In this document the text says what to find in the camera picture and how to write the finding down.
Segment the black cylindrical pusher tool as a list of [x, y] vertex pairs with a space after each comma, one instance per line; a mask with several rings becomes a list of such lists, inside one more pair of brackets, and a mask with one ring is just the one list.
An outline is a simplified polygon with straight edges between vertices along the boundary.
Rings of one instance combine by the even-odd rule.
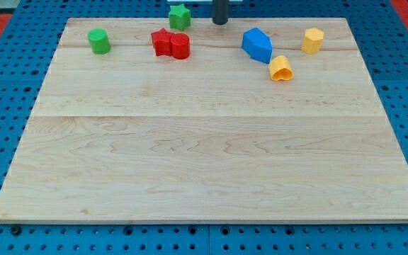
[[228, 22], [229, 0], [212, 0], [212, 22], [224, 25]]

